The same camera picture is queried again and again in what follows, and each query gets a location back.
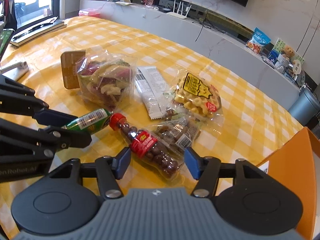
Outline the orange cardboard box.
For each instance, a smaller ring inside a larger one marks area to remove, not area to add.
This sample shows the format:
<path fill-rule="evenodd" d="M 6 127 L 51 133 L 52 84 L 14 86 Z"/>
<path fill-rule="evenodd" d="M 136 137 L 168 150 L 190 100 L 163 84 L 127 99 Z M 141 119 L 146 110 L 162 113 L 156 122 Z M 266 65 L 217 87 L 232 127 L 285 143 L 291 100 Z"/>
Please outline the orange cardboard box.
<path fill-rule="evenodd" d="M 258 167 L 294 192 L 303 214 L 297 231 L 305 239 L 319 233 L 319 140 L 304 127 Z"/>

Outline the black notebook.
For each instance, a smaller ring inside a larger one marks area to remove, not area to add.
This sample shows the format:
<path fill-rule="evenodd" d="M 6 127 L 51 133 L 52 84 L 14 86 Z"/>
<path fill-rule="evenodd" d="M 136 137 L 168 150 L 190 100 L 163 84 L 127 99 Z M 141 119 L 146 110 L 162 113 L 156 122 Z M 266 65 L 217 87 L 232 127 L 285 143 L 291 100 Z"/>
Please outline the black notebook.
<path fill-rule="evenodd" d="M 16 47 L 20 47 L 46 33 L 57 31 L 65 27 L 67 27 L 67 25 L 61 20 L 56 20 L 55 22 L 48 22 L 44 24 L 38 24 L 24 32 L 15 35 L 11 39 L 10 44 Z"/>

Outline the mixed veggie chips bag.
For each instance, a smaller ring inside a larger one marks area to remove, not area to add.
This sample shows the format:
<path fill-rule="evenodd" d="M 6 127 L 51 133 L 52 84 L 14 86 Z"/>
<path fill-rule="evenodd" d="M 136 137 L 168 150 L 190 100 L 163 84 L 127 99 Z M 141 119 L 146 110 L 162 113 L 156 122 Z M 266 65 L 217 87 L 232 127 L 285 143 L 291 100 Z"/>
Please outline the mixed veggie chips bag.
<path fill-rule="evenodd" d="M 74 50 L 61 54 L 66 89 L 79 89 L 84 100 L 108 111 L 133 102 L 137 59 L 107 50 Z"/>

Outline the green candy tube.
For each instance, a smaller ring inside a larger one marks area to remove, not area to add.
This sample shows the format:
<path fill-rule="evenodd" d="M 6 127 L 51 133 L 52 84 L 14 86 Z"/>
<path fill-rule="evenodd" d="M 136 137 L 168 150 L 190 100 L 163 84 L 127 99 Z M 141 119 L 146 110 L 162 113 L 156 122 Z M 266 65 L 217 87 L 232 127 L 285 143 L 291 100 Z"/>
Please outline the green candy tube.
<path fill-rule="evenodd" d="M 109 125 L 112 114 L 113 112 L 100 108 L 71 121 L 62 128 L 93 135 Z"/>

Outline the white wifi router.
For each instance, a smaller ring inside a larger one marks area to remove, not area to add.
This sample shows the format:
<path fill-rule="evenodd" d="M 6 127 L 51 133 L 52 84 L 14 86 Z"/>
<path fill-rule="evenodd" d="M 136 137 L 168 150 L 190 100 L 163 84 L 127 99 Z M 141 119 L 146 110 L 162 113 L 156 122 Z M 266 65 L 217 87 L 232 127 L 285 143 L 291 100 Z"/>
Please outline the white wifi router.
<path fill-rule="evenodd" d="M 192 5 L 188 3 L 184 5 L 183 1 L 177 2 L 176 0 L 173 1 L 172 9 L 167 12 L 168 15 L 179 18 L 181 20 L 185 20 L 189 16 L 189 12 L 191 11 Z"/>

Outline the yellow checkered tablecloth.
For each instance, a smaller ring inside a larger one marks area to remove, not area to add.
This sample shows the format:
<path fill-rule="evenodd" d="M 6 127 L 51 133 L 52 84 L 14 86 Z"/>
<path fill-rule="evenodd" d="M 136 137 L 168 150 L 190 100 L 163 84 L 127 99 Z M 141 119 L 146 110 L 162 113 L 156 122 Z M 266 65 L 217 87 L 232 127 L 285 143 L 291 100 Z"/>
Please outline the yellow checkered tablecloth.
<path fill-rule="evenodd" d="M 81 51 L 76 85 L 100 107 L 50 109 L 32 88 L 1 76 L 1 181 L 37 177 L 12 201 L 17 239 L 300 239 L 298 196 L 245 159 L 223 163 L 192 143 L 222 116 L 213 84 L 180 71 Z"/>

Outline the teddy bear in pot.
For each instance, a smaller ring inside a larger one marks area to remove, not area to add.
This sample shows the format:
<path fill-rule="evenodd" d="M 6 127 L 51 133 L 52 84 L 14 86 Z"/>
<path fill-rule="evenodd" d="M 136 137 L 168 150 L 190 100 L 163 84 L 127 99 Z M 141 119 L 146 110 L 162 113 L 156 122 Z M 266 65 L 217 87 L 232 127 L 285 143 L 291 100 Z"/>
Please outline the teddy bear in pot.
<path fill-rule="evenodd" d="M 284 74 L 286 68 L 290 64 L 291 57 L 293 57 L 294 55 L 295 55 L 294 49 L 288 45 L 285 45 L 277 57 L 277 61 L 274 65 L 275 69 L 281 74 Z"/>

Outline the grey metal trash bin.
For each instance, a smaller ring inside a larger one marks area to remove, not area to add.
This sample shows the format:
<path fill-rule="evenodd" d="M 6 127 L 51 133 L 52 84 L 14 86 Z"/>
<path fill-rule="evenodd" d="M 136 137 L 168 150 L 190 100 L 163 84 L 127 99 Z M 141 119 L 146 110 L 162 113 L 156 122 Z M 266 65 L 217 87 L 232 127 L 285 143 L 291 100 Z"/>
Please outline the grey metal trash bin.
<path fill-rule="evenodd" d="M 289 108 L 289 113 L 301 125 L 305 126 L 319 112 L 319 99 L 308 88 L 303 88 L 296 102 Z"/>

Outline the white marble tv cabinet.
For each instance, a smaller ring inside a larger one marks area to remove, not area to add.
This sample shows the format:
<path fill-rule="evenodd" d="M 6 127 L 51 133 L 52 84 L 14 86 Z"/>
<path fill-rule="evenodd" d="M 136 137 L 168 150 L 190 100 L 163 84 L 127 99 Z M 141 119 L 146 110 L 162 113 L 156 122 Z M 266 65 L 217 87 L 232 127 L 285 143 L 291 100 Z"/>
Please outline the white marble tv cabinet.
<path fill-rule="evenodd" d="M 285 109 L 299 97 L 299 88 L 236 39 L 141 5 L 81 0 L 80 9 L 98 9 L 101 18 L 179 43 L 228 68 Z"/>

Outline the pink tissue box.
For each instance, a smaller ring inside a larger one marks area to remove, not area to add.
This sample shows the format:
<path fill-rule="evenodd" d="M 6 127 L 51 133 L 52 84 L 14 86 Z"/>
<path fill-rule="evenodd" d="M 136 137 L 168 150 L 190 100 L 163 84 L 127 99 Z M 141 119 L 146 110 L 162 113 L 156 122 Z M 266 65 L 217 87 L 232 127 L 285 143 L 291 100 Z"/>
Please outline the pink tissue box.
<path fill-rule="evenodd" d="M 80 9 L 78 12 L 78 16 L 90 16 L 90 17 L 100 17 L 100 10 L 99 9 Z"/>

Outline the blue snack bag on cabinet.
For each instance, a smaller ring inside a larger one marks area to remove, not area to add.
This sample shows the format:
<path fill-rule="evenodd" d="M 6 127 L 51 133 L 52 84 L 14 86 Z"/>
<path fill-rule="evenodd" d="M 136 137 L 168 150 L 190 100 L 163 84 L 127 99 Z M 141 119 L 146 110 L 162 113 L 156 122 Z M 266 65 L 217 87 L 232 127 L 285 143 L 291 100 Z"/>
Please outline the blue snack bag on cabinet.
<path fill-rule="evenodd" d="M 247 41 L 246 47 L 256 54 L 260 54 L 260 51 L 264 46 L 268 45 L 271 39 L 259 28 L 255 28 L 254 33 L 250 40 Z"/>

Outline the white printed snack packet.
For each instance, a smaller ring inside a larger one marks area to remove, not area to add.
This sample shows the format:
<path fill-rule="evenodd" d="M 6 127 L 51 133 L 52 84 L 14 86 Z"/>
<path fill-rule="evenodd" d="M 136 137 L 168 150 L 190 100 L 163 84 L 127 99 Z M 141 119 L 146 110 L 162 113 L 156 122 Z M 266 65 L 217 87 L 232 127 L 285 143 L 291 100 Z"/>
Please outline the white printed snack packet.
<path fill-rule="evenodd" d="M 167 109 L 164 92 L 169 85 L 155 66 L 137 67 L 136 88 L 151 120 L 160 119 Z"/>

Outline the waffle snack packet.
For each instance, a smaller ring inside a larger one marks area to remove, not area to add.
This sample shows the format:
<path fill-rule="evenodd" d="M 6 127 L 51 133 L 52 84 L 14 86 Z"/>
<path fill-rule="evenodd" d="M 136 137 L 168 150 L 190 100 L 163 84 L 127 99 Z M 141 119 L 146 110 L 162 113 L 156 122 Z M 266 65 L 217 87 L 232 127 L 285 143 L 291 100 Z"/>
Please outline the waffle snack packet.
<path fill-rule="evenodd" d="M 208 126 L 221 127 L 225 121 L 219 91 L 193 70 L 180 68 L 163 96 L 170 109 Z"/>

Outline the chocolate beans bottle red cap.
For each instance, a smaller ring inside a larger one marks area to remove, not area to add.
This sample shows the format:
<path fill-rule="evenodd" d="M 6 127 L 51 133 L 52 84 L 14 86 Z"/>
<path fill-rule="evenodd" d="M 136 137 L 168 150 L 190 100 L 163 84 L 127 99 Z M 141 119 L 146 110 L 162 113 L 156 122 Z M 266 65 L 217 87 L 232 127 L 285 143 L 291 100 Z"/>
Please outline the chocolate beans bottle red cap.
<path fill-rule="evenodd" d="M 178 175 L 183 165 L 182 158 L 158 136 L 147 129 L 133 126 L 121 113 L 111 115 L 109 126 L 123 136 L 131 152 L 140 161 L 157 169 L 166 179 L 172 179 Z"/>

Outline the brown nuts clear packet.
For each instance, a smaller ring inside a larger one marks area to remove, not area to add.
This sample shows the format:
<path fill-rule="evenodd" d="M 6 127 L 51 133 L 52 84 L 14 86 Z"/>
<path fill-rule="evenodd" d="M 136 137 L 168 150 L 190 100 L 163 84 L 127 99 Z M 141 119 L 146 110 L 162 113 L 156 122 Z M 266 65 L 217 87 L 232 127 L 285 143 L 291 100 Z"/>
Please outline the brown nuts clear packet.
<path fill-rule="evenodd" d="M 151 132 L 164 141 L 175 154 L 183 155 L 201 133 L 200 120 L 167 108 L 157 124 L 150 125 Z"/>

